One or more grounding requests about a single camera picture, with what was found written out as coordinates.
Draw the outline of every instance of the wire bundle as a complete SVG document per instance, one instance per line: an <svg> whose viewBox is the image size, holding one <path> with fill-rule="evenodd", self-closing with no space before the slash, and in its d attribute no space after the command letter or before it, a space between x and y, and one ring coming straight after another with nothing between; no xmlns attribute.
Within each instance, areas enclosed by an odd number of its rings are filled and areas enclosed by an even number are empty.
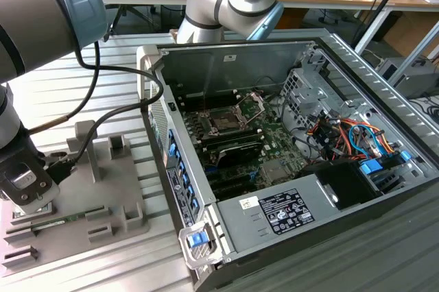
<svg viewBox="0 0 439 292"><path fill-rule="evenodd" d="M420 103L414 100L409 100L409 101L412 104L417 105L424 114L430 116L435 123L439 124L439 104L431 100L431 97L429 95L426 95L424 100L424 104L429 104L427 108L424 108L423 105L421 105Z"/></svg>
<svg viewBox="0 0 439 292"><path fill-rule="evenodd" d="M340 119L338 125L330 124L330 120L320 119L307 131L308 136L313 136L317 141L320 139L320 144L324 139L321 151L324 160L335 160L343 157L364 160L376 157L366 140L369 137L373 139L376 148L382 155L394 153L393 148L385 139L384 132L379 128L367 122L357 122L353 119Z"/></svg>

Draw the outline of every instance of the black cable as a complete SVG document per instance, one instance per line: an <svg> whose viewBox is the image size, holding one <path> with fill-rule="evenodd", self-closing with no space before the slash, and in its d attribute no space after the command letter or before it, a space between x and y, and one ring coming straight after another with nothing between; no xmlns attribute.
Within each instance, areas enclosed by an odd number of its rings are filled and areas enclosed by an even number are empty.
<svg viewBox="0 0 439 292"><path fill-rule="evenodd" d="M83 98L81 103L78 107L75 108L70 114L67 115L68 119L71 119L73 116L75 116L77 113L79 113L87 104L87 102L90 100L91 95L93 94L93 91L95 90L97 78L99 77L99 70L101 66L101 53L99 51L99 42L95 42L95 72L93 73L93 79L91 80L90 88L88 89L88 92L86 96Z"/></svg>
<svg viewBox="0 0 439 292"><path fill-rule="evenodd" d="M60 125L61 123L67 122L69 119L71 119L72 117L74 117L77 113L79 113L87 104L87 102L90 100L91 95L93 94L95 87L96 87L96 83L97 83L97 78L99 77L99 69L101 66L101 53L99 52L99 43L95 42L95 72L93 74L93 79L91 80L91 84L90 87L88 88L87 94L86 96L83 98L83 100L81 101L81 103L69 114L64 115L62 117L59 117L57 119L54 119L53 121L44 123L42 125L39 125L37 127L33 127L32 129L29 129L27 132L29 133L29 135L33 135L45 130L48 130L52 127L55 127L57 125Z"/></svg>
<svg viewBox="0 0 439 292"><path fill-rule="evenodd" d="M165 5L162 5L166 10L169 10L169 11L174 11L174 12L183 12L183 11L185 11L185 9L181 9L181 10L176 10L176 9L171 9L171 8L168 8L167 6L165 6Z"/></svg>
<svg viewBox="0 0 439 292"><path fill-rule="evenodd" d="M75 55L76 55L76 60L78 61L78 63L80 64L81 67L85 68L85 69L92 69L92 70L107 70L107 71L125 71L127 73L135 73L138 75L142 75L146 78L149 78L150 80L154 81L157 86L158 86L158 92L155 96L153 96L153 98L151 99L142 99L139 103L137 104L132 104L132 105L128 105L128 106L123 106L117 109L112 110L111 112L106 113L104 116L102 116L100 119L98 119L96 121L96 123L93 124L93 126L90 128L90 131L88 131L80 150L78 151L78 153L76 154L76 157L71 160L71 162L73 164L77 163L78 160L81 158L81 156L84 154L88 143L91 141L93 134L96 132L96 130L98 129L98 127L107 119L121 114L123 112L128 112L130 110L134 110L134 109L138 109L138 108L144 108L145 106L154 103L155 101L157 101L158 99L160 99L160 97L163 94L163 85L162 83L158 80L158 78L156 78L155 76L153 76L152 74L149 73L145 73L144 71L140 71L138 69L133 69L133 68L128 68L128 67L120 67L120 66L99 66L97 67L97 65L92 65L92 64L86 64L84 62L84 59L82 58L82 54L81 54L81 49L80 49L80 45L79 45L79 41L78 41L78 37L75 34L75 30L73 28L69 13L66 11L66 8L63 6L63 4L61 3L60 0L54 0L57 4L58 7L60 9L60 11L62 12L62 14L64 15L64 18L67 22L67 25L69 26L70 32L71 32L71 36L73 39L73 43L74 43L74 49L75 49ZM97 52L99 53L99 43L95 43Z"/></svg>
<svg viewBox="0 0 439 292"><path fill-rule="evenodd" d="M260 78L258 78L257 80L256 80L256 82L253 84L253 87L255 88L255 87L257 87L258 86L258 83L261 81L261 80L263 80L264 78L268 78L270 81L272 81L274 84L278 84L278 82L276 82L275 80L273 80L270 76L268 76L268 75L264 75L264 76L261 76Z"/></svg>
<svg viewBox="0 0 439 292"><path fill-rule="evenodd" d="M365 31L369 29L369 27L375 22L375 20L377 19L378 15L381 13L381 11L384 9L385 5L387 4L389 0L382 0L381 3L378 5L378 8L375 10L374 14L372 15L372 18L368 21L368 24L365 28ZM356 46L358 45L358 43L361 41L361 39L363 38L363 35L366 32L361 33L359 36L357 36L354 41L351 43L351 47L352 48L356 48Z"/></svg>
<svg viewBox="0 0 439 292"><path fill-rule="evenodd" d="M369 14L373 11L373 7L375 6L376 2L377 2L377 0L374 0L374 1L373 1L372 6L371 6L370 9L369 9L369 12L368 12L367 15L364 17L363 21L361 21L360 24L358 25L358 28L357 28L357 30L355 31L354 36L352 37L352 44L354 43L355 38L356 38L358 32L361 30L361 27L363 27L363 24L364 24L364 23L366 22L366 20L368 19Z"/></svg>

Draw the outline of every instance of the barcode sticker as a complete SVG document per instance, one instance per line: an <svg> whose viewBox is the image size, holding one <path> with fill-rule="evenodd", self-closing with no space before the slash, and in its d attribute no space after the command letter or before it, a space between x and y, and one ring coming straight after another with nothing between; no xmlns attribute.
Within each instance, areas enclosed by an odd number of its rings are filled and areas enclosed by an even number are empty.
<svg viewBox="0 0 439 292"><path fill-rule="evenodd" d="M258 202L258 197L257 196L252 196L249 198L244 198L244 199L240 199L239 203L241 204L241 207L243 210L247 209L247 208L252 208L253 206L258 206L259 202Z"/></svg>

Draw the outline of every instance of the slotted metal table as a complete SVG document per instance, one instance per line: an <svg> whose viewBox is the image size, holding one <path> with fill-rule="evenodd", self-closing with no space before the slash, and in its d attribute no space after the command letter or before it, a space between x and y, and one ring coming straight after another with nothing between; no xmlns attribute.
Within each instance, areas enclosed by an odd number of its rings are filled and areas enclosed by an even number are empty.
<svg viewBox="0 0 439 292"><path fill-rule="evenodd" d="M272 37L288 38L297 32L275 31ZM306 32L329 35L323 29ZM238 36L227 34L227 38ZM115 36L101 43L102 64L135 68L137 47L171 42L168 34ZM93 47L83 50L83 55L92 63ZM38 125L75 108L92 75L92 71L78 67L71 54L12 81L14 106L25 126ZM76 121L96 120L137 99L135 75L104 71L85 109L69 122L35 135L34 142L41 151L62 149L66 138L74 135ZM100 138L114 133L130 140L150 231L1 278L2 291L193 291L140 111L114 117L98 129ZM437 291L438 236L439 186L435 185L379 219L220 291Z"/></svg>

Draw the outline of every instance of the desk leg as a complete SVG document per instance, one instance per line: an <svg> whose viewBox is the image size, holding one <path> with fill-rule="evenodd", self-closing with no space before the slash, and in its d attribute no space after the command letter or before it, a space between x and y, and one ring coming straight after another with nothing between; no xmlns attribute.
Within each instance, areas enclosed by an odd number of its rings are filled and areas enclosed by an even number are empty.
<svg viewBox="0 0 439 292"><path fill-rule="evenodd" d="M355 47L355 52L359 55L364 51L364 49L368 46L369 42L372 40L373 36L378 32L378 29L383 25L385 19L388 17L389 13L391 13L391 9L384 8L375 19L373 24L366 30L366 33L361 38L358 45Z"/></svg>

